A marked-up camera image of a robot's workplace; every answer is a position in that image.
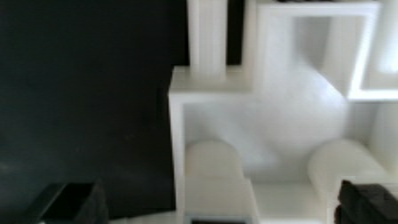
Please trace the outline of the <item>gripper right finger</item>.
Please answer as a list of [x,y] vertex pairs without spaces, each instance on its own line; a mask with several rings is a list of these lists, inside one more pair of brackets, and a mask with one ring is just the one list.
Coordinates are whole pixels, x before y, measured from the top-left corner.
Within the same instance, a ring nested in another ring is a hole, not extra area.
[[341,181],[334,224],[398,224],[398,198],[380,184]]

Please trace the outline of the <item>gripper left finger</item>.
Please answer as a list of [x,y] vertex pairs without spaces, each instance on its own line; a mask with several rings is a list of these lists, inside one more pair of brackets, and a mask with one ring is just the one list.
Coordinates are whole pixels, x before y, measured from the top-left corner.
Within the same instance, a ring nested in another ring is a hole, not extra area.
[[25,211],[23,224],[108,224],[101,182],[50,184]]

